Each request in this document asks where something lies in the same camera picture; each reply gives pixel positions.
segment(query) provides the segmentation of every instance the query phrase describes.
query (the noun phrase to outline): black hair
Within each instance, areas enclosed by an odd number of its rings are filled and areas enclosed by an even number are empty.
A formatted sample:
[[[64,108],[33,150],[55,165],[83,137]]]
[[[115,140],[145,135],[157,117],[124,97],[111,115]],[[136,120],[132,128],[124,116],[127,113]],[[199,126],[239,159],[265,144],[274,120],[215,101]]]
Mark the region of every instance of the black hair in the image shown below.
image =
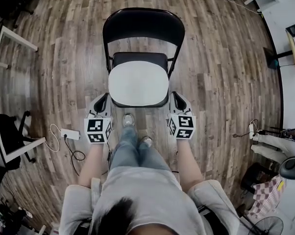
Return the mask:
[[[91,235],[126,235],[134,219],[133,201],[122,198],[94,221]]]

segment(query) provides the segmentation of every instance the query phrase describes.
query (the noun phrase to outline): fan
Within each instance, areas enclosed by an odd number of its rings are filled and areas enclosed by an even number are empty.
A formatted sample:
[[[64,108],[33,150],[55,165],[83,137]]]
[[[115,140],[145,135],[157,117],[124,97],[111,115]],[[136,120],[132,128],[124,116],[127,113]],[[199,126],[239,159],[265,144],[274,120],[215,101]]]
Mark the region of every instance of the fan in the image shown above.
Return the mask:
[[[257,222],[248,235],[281,235],[284,224],[279,217],[266,217]]]

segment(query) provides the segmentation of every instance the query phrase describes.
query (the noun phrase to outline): white seat cushion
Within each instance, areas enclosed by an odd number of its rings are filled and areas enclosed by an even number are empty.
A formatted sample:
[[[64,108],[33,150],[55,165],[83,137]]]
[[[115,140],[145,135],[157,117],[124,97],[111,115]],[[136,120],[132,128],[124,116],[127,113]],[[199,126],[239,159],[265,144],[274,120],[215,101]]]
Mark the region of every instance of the white seat cushion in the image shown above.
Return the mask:
[[[115,66],[108,77],[109,93],[117,103],[129,106],[154,105],[168,92],[168,76],[159,65],[131,61]]]

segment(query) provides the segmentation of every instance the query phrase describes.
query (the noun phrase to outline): checkered cloth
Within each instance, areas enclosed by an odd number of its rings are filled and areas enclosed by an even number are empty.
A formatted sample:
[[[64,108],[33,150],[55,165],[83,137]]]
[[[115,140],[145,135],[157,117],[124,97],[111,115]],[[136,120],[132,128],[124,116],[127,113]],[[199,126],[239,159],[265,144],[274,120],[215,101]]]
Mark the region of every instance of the checkered cloth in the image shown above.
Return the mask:
[[[274,210],[279,204],[286,185],[286,180],[280,175],[273,177],[269,182],[254,185],[255,193],[253,198],[255,202],[247,212],[247,216],[260,218]]]

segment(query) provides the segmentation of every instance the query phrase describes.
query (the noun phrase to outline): gray shirt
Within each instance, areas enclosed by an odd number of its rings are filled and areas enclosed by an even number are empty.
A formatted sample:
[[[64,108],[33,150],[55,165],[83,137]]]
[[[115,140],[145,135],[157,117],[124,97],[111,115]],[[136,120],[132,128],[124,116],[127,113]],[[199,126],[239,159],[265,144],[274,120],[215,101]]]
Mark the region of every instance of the gray shirt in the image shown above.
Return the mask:
[[[136,204],[129,231],[145,224],[162,224],[179,235],[212,235],[208,221],[197,210],[205,205],[230,235],[237,234],[239,218],[218,181],[204,181],[185,194],[170,171],[122,166],[112,169],[103,185],[93,178],[91,189],[67,187],[60,235],[72,235],[81,221],[90,217],[92,225],[99,213],[109,210],[123,197]]]

